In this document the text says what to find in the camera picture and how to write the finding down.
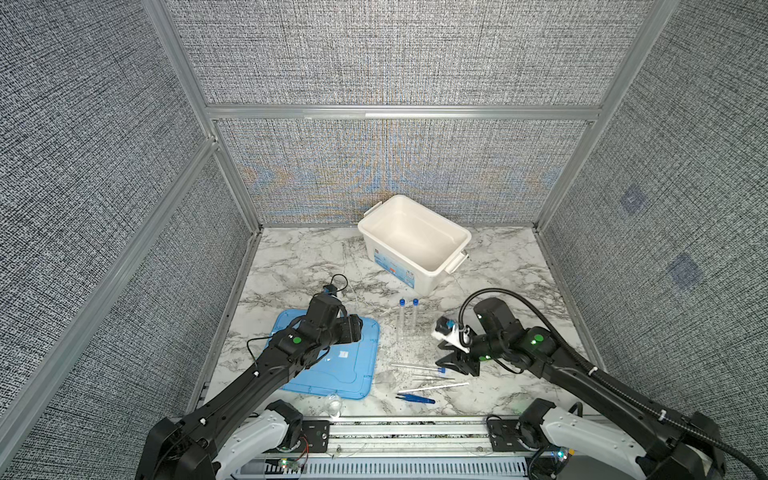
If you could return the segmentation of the blue plastic tweezers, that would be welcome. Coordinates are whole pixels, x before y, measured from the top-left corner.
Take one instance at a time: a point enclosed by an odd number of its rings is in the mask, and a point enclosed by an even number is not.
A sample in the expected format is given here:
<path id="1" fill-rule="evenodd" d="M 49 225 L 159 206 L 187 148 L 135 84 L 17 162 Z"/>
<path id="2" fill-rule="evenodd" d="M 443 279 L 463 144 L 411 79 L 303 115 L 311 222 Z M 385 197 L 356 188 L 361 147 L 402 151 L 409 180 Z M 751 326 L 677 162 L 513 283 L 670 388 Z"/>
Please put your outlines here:
<path id="1" fill-rule="evenodd" d="M 396 398 L 401 401 L 409 402 L 409 403 L 419 403 L 419 404 L 429 404 L 434 405 L 436 401 L 432 398 L 414 395 L 410 393 L 398 393 L 396 395 Z"/>

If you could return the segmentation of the white plastic storage bin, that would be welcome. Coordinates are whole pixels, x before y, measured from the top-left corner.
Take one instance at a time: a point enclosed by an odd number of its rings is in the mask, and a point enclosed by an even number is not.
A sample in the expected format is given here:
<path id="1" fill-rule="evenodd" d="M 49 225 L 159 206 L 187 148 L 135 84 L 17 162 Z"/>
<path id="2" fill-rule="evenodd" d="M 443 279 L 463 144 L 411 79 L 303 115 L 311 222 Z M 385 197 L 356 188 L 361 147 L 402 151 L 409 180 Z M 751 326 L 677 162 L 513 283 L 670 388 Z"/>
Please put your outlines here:
<path id="1" fill-rule="evenodd" d="M 419 298 L 466 261 L 472 239 L 468 229 L 400 194 L 367 210 L 357 228 L 369 259 Z"/>

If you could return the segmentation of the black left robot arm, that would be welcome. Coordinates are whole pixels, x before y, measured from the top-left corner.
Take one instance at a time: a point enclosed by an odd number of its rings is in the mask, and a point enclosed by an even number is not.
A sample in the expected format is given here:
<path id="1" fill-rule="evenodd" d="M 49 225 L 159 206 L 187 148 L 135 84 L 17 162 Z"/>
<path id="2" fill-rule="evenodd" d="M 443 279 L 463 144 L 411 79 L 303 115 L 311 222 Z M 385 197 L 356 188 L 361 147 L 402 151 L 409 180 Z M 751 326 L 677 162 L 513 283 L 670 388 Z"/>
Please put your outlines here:
<path id="1" fill-rule="evenodd" d="M 271 335 L 253 364 L 212 400 L 179 420 L 161 419 L 149 432 L 138 479 L 226 479 L 255 455 L 296 445 L 302 415 L 275 401 L 250 415 L 336 344 L 360 341 L 363 321 L 329 293 Z"/>

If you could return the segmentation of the small clear glass flask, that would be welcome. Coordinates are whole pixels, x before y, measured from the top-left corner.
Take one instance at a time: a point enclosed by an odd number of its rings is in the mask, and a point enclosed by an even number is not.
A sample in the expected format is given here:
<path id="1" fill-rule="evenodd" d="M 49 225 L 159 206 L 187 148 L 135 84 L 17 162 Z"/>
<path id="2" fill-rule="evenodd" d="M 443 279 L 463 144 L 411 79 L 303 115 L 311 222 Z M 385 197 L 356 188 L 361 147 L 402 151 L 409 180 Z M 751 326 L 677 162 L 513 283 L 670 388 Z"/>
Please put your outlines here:
<path id="1" fill-rule="evenodd" d="M 329 395 L 325 398 L 325 413 L 333 420 L 336 421 L 341 416 L 343 408 L 343 400 L 336 394 Z"/>

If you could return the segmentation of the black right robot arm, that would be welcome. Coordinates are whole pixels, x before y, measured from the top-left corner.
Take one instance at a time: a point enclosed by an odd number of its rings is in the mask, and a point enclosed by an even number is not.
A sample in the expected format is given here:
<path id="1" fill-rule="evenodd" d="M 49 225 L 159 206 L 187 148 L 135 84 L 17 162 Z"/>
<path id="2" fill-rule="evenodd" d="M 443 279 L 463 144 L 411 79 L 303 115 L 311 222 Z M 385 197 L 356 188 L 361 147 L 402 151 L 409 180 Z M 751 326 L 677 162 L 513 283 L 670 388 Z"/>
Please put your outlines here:
<path id="1" fill-rule="evenodd" d="M 703 414 L 684 416 L 617 381 L 546 326 L 527 328 L 501 299 L 474 308 L 483 333 L 446 317 L 433 337 L 445 367 L 476 377 L 484 362 L 509 363 L 564 389 L 605 418 L 583 419 L 543 399 L 518 417 L 518 439 L 530 449 L 573 449 L 633 479 L 722 479 L 725 454 L 718 425 Z"/>

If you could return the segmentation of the clear test tube rack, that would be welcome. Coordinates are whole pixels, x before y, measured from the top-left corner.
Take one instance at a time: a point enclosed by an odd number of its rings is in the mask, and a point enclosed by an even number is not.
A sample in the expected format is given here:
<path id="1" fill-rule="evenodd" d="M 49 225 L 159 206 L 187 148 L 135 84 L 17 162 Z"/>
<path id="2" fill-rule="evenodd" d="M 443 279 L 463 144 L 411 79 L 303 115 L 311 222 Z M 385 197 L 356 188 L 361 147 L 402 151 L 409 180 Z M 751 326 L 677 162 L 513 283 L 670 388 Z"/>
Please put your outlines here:
<path id="1" fill-rule="evenodd" d="M 391 349 L 405 352 L 431 351 L 436 343 L 431 337 L 434 320 L 429 320 L 422 306 L 396 305 L 393 313 Z"/>

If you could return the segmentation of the aluminium enclosure frame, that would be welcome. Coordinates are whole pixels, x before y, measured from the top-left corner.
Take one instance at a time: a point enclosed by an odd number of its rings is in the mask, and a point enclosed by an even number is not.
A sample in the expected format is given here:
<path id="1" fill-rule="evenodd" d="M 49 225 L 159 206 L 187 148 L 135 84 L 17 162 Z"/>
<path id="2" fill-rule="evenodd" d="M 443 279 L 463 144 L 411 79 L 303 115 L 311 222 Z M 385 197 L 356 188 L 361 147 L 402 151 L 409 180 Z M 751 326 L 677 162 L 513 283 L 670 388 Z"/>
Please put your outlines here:
<path id="1" fill-rule="evenodd" d="M 588 151 L 607 128 L 620 102 L 656 42 L 662 26 L 677 4 L 657 1 L 642 24 L 626 58 L 611 81 L 604 100 L 598 106 L 525 106 L 525 105 L 235 105 L 209 106 L 193 77 L 183 52 L 173 21 L 162 1 L 143 1 L 140 19 L 150 25 L 153 47 L 173 68 L 175 89 L 184 92 L 184 103 L 193 114 L 200 130 L 199 141 L 192 156 L 186 157 L 182 168 L 175 172 L 164 190 L 142 215 L 132 236 L 118 251 L 108 270 L 98 277 L 96 285 L 79 304 L 79 309 L 51 346 L 44 348 L 43 357 L 25 378 L 19 390 L 10 398 L 1 415 L 1 462 L 7 464 L 20 448 L 42 412 L 58 391 L 65 377 L 91 341 L 108 311 L 115 304 L 127 283 L 134 277 L 159 235 L 190 191 L 200 171 L 210 159 L 215 159 L 230 191 L 234 204 L 252 233 L 260 229 L 256 209 L 251 205 L 243 181 L 224 144 L 217 140 L 214 123 L 220 118 L 237 115 L 253 118 L 292 118 L 314 120 L 592 120 L 590 127 L 564 172 L 549 194 L 540 221 L 546 221 L 564 198 L 571 180 L 576 176 Z"/>

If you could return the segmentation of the white plastic pipette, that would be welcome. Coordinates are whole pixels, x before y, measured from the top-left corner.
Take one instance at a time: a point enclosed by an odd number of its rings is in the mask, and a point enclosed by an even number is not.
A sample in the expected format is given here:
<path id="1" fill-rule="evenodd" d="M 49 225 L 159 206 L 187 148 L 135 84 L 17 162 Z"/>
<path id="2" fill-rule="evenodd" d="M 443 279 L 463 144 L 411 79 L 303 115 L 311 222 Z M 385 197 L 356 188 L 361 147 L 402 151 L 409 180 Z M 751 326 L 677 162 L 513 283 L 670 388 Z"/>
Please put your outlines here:
<path id="1" fill-rule="evenodd" d="M 447 383 L 447 384 L 440 384 L 440 385 L 429 385 L 424 387 L 404 389 L 404 390 L 398 391 L 397 393 L 398 394 L 415 394 L 419 392 L 459 388 L 459 387 L 468 386 L 468 385 L 469 385 L 469 382 L 454 382 L 454 383 Z"/>

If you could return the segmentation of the aluminium front rail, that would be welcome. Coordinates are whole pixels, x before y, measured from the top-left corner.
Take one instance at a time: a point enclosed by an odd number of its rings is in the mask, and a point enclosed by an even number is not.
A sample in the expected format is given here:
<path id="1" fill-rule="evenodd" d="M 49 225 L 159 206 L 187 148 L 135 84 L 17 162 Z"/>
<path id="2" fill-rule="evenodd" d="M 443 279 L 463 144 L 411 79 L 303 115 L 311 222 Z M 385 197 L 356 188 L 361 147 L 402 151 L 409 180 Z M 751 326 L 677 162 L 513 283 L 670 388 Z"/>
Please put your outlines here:
<path id="1" fill-rule="evenodd" d="M 633 479 L 573 449 L 493 452 L 483 417 L 331 423 L 326 453 L 266 451 L 226 479 L 559 479 L 579 457 L 611 478 Z"/>

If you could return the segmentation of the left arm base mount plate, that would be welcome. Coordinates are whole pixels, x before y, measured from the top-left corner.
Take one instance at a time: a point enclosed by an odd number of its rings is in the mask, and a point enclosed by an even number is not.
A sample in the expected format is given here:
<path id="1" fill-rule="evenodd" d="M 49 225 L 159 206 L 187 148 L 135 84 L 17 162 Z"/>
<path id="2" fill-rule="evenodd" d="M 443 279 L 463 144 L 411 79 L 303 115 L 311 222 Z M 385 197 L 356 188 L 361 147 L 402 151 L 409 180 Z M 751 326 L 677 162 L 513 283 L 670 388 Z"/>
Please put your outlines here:
<path id="1" fill-rule="evenodd" d="M 278 447 L 268 450 L 272 454 L 326 453 L 330 440 L 330 427 L 327 420 L 304 420 L 301 427 L 290 427 L 287 439 Z"/>

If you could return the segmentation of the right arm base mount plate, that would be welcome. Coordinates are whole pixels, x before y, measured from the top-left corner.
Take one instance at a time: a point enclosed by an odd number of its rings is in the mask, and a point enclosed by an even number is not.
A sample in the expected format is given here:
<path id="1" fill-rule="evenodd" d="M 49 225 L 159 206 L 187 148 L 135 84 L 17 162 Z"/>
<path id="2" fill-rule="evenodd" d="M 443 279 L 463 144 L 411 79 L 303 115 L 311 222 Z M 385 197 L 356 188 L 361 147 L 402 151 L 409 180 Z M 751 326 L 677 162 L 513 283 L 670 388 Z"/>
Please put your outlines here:
<path id="1" fill-rule="evenodd" d="M 491 414 L 485 426 L 493 452 L 536 451 L 541 446 L 537 431 L 517 418 L 502 418 Z"/>

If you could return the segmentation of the blue plastic bin lid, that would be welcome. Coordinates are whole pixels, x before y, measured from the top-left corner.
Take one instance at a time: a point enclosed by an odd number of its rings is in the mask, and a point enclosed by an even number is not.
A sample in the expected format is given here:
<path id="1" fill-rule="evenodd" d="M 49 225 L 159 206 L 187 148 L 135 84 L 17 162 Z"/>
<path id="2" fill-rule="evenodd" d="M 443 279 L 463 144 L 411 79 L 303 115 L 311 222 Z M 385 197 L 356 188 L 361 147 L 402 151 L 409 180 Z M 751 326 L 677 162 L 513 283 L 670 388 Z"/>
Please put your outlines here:
<path id="1" fill-rule="evenodd" d="M 380 326 L 372 318 L 362 318 L 359 342 L 337 344 L 309 370 L 282 387 L 283 391 L 325 397 L 337 395 L 346 400 L 362 400 L 371 391 L 379 347 Z"/>

